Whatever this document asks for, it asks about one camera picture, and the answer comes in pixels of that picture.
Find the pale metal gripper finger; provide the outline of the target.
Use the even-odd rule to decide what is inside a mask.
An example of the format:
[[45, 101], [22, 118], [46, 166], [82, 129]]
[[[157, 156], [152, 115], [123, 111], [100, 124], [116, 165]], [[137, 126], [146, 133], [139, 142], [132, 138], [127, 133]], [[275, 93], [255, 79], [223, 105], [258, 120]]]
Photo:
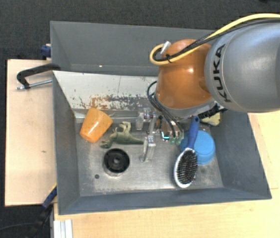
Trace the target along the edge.
[[142, 130], [145, 123], [150, 124], [152, 121], [152, 110], [151, 109], [139, 109], [138, 116], [136, 118], [136, 129]]
[[141, 162], [147, 162], [153, 160], [156, 143], [154, 136], [147, 136], [144, 140], [143, 154], [140, 156]]

